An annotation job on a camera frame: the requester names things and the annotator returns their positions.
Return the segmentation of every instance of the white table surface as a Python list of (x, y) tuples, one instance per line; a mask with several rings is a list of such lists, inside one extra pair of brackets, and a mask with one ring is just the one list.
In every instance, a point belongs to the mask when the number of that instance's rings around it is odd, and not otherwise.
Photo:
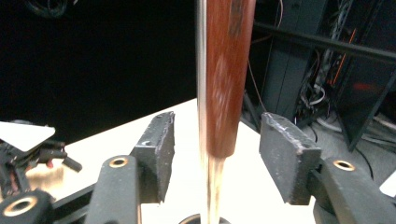
[[(33, 187), (47, 190), (57, 200), (96, 182), (102, 163), (110, 157), (128, 155), (155, 115), (174, 111), (175, 157), (163, 204), (142, 204), (142, 223), (170, 223), (200, 213), (202, 183), (198, 148), (197, 102), (191, 100), (134, 120), (66, 147), (83, 169), (78, 174), (63, 167), (37, 167), (28, 172)], [(233, 224), (315, 223), (313, 204), (284, 204), (259, 154), (260, 135), (239, 123), (235, 153), (226, 160), (220, 215)]]

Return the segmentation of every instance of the white table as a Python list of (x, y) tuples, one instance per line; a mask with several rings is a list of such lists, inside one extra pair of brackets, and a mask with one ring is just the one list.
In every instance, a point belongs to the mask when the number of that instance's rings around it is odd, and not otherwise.
[[(165, 202), (142, 204), (142, 223), (176, 224), (201, 210), (202, 184), (198, 148), (197, 102), (191, 100), (164, 111), (174, 111), (175, 157)], [(96, 182), (102, 163), (110, 157), (128, 155), (152, 118), (126, 123), (66, 147), (69, 156), (83, 165), (80, 173), (55, 162), (55, 168), (38, 167), (28, 176), (32, 185), (47, 190), (57, 200)], [(260, 135), (239, 124), (235, 153), (224, 167), (220, 214), (233, 224), (315, 223), (313, 203), (284, 204), (259, 154)]]

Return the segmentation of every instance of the dark background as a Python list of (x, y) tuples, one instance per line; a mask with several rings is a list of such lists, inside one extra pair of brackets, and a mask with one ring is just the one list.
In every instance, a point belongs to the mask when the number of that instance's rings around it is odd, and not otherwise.
[(194, 1), (80, 0), (59, 20), (0, 4), (0, 120), (72, 143), (196, 96)]

